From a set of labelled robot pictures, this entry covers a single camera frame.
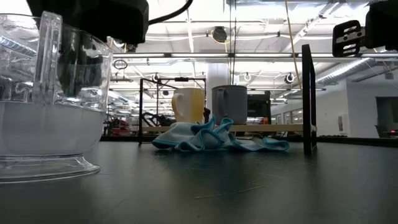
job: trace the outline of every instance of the pitcher handle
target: pitcher handle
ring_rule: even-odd
[[[44,11],[39,28],[32,101],[40,105],[53,105],[57,94],[57,65],[62,39],[62,16]]]

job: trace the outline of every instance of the yellow mug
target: yellow mug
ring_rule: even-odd
[[[205,91],[199,88],[174,90],[172,108],[177,122],[202,122],[205,107]]]

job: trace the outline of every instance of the wooden shelf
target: wooden shelf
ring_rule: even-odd
[[[142,127],[143,131],[165,132],[169,127]],[[302,132],[302,124],[260,124],[260,125],[232,125],[230,132],[273,132],[273,131],[296,131]]]

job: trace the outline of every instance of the mug handle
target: mug handle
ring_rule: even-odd
[[[218,103],[218,113],[222,115],[222,117],[228,117],[228,114],[225,112],[225,102],[224,102],[224,95],[225,95],[225,89],[224,88],[219,88],[217,90],[217,103]]]
[[[176,115],[178,115],[179,117],[182,118],[183,114],[180,112],[180,110],[178,109],[178,101],[181,101],[183,98],[183,95],[180,93],[175,93],[172,97],[172,108],[173,111]]]

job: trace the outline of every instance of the pitcher base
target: pitcher base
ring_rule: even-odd
[[[68,156],[0,156],[0,184],[37,182],[94,174],[100,167],[82,154]]]

